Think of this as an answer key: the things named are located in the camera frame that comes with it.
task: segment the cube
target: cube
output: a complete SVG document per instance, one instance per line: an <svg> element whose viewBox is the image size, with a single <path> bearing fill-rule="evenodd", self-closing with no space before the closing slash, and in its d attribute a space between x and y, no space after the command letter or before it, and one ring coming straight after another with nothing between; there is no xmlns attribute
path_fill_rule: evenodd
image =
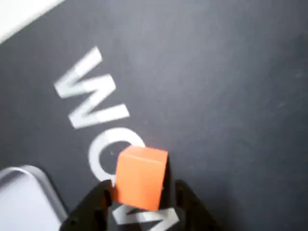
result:
<svg viewBox="0 0 308 231"><path fill-rule="evenodd" d="M130 146L117 161L113 200L157 211L163 189L168 152Z"/></svg>

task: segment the white object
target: white object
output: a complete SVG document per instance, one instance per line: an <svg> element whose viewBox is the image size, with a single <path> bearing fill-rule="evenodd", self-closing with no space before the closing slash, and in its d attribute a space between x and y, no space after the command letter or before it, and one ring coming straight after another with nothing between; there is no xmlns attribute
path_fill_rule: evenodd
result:
<svg viewBox="0 0 308 231"><path fill-rule="evenodd" d="M1 231L57 231L66 216L40 169L22 166L0 171Z"/></svg>

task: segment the orange cube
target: orange cube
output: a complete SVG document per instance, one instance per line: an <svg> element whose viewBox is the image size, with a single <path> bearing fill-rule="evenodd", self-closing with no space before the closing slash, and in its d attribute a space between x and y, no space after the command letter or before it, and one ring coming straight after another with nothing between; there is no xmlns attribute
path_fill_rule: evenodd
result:
<svg viewBox="0 0 308 231"><path fill-rule="evenodd" d="M130 146L117 161L113 199L157 211L163 188L168 152Z"/></svg>

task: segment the letter o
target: letter o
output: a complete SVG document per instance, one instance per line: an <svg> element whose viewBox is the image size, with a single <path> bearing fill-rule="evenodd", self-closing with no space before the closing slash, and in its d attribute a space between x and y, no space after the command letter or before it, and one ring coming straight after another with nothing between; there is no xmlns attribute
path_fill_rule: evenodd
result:
<svg viewBox="0 0 308 231"><path fill-rule="evenodd" d="M134 146L145 146L140 136L128 128L111 128L99 134L93 140L89 148L90 168L99 181L111 180L112 184L115 184L115 174L110 174L104 171L100 164L100 156L106 147L120 141L126 141Z"/></svg>

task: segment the letter w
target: letter w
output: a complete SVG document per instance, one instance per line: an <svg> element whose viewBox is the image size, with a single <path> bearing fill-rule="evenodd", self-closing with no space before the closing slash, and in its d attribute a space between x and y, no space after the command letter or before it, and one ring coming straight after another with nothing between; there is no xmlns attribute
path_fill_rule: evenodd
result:
<svg viewBox="0 0 308 231"><path fill-rule="evenodd" d="M90 97L68 116L76 129L129 117L129 112L124 104L92 112L97 105L116 89L111 75L79 81L102 60L100 51L95 47L54 84L61 98L92 92Z"/></svg>

